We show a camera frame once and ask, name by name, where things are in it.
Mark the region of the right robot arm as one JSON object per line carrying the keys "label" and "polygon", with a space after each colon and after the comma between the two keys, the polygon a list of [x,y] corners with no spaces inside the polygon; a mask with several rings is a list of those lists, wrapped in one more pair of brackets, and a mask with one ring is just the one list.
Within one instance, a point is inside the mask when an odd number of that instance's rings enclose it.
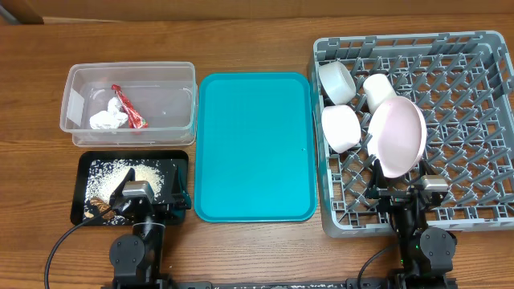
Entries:
{"label": "right robot arm", "polygon": [[377,199],[376,211],[386,213],[398,241],[388,246],[399,249],[402,268],[389,272],[389,288],[456,288],[446,278],[453,270],[456,236],[448,230],[429,226],[426,212],[442,204],[449,193],[447,181],[427,163],[419,163],[419,176],[405,190],[389,186],[381,162],[372,165],[372,178],[365,197]]}

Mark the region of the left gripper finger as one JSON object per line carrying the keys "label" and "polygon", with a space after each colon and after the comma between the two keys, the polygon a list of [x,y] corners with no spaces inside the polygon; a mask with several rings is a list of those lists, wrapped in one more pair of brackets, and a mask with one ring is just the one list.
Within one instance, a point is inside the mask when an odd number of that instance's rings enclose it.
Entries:
{"label": "left gripper finger", "polygon": [[115,188],[111,197],[119,197],[123,191],[125,184],[129,181],[135,180],[135,170],[130,168],[126,173],[125,177],[122,179],[121,183]]}
{"label": "left gripper finger", "polygon": [[181,169],[177,166],[174,167],[173,173],[172,197],[174,205],[189,205],[190,203],[190,196],[182,181]]}

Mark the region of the white cup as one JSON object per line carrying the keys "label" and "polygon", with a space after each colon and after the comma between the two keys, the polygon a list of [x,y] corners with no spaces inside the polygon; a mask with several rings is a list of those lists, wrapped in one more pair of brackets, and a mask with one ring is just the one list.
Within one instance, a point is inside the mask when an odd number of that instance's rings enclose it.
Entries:
{"label": "white cup", "polygon": [[363,89],[371,114],[374,114],[384,101],[397,96],[393,85],[384,74],[374,74],[367,77],[363,83]]}

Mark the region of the brown food scrap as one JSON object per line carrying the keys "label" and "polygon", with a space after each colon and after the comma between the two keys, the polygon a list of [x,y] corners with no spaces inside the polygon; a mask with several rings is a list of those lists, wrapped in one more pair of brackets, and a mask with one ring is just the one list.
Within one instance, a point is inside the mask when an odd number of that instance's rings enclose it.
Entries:
{"label": "brown food scrap", "polygon": [[[105,201],[103,201],[101,198],[98,198],[98,197],[92,197],[89,200],[89,202],[92,206],[95,206],[101,214],[106,212],[110,208],[110,205],[108,203],[106,203]],[[112,218],[114,218],[115,216],[116,216],[115,212],[110,210],[105,215],[103,215],[102,218],[104,220],[108,221],[108,220],[111,220]]]}

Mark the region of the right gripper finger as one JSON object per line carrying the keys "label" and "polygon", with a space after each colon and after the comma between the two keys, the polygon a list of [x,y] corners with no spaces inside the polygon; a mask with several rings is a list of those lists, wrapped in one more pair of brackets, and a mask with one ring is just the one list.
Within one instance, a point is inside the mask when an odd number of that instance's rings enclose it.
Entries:
{"label": "right gripper finger", "polygon": [[381,168],[381,162],[378,159],[375,159],[372,165],[372,177],[367,185],[367,190],[369,192],[375,192],[379,190],[387,190],[388,182],[384,176],[383,170]]}
{"label": "right gripper finger", "polygon": [[430,167],[427,161],[420,160],[419,162],[419,176],[421,178],[434,178],[438,174]]}

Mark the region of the white pink plate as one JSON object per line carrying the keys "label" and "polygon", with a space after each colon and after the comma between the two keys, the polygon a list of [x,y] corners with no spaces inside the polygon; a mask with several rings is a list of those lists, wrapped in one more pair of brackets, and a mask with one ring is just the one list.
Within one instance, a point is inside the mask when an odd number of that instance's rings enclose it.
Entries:
{"label": "white pink plate", "polygon": [[382,103],[372,116],[366,145],[370,156],[380,161],[385,177],[397,178],[411,171],[426,147],[427,126],[420,108],[406,97]]}

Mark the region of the red snack wrapper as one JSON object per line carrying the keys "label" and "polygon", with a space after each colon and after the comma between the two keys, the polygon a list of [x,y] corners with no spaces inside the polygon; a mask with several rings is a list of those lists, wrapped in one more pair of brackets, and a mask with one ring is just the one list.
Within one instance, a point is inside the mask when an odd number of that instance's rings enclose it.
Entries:
{"label": "red snack wrapper", "polygon": [[121,102],[121,107],[124,113],[128,116],[128,123],[130,128],[147,128],[149,125],[141,114],[133,107],[131,101],[124,95],[121,87],[113,84],[111,89],[116,93],[117,98]]}

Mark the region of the grey bowl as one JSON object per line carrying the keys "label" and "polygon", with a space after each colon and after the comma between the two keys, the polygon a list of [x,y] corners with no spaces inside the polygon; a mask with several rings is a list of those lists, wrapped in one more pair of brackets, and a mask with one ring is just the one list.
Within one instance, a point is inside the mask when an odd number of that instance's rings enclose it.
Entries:
{"label": "grey bowl", "polygon": [[353,77],[341,62],[320,66],[319,78],[328,98],[335,105],[347,104],[357,94]]}

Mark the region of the white napkin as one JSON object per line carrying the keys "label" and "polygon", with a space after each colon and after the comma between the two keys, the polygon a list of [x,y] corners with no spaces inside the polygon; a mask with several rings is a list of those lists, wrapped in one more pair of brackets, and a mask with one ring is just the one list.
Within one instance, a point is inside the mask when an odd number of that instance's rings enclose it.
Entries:
{"label": "white napkin", "polygon": [[100,111],[89,119],[92,129],[118,129],[128,121],[128,115],[122,109],[117,97],[112,97],[106,110]]}

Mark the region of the pink bowl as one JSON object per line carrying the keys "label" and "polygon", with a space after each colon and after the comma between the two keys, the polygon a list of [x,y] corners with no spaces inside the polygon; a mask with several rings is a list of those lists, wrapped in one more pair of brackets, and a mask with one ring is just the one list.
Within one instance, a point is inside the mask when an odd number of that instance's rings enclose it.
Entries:
{"label": "pink bowl", "polygon": [[361,140],[361,127],[354,110],[347,105],[324,108],[321,115],[324,138],[337,153],[344,153]]}

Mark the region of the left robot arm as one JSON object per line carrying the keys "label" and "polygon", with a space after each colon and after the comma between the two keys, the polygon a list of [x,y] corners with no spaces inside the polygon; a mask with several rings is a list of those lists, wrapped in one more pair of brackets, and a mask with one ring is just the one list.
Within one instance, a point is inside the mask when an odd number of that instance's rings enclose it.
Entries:
{"label": "left robot arm", "polygon": [[171,169],[170,189],[159,203],[147,181],[137,181],[130,169],[112,193],[109,204],[116,215],[133,221],[132,233],[117,238],[109,259],[114,268],[113,288],[176,288],[170,275],[161,273],[165,229],[184,222],[191,208],[184,173]]}

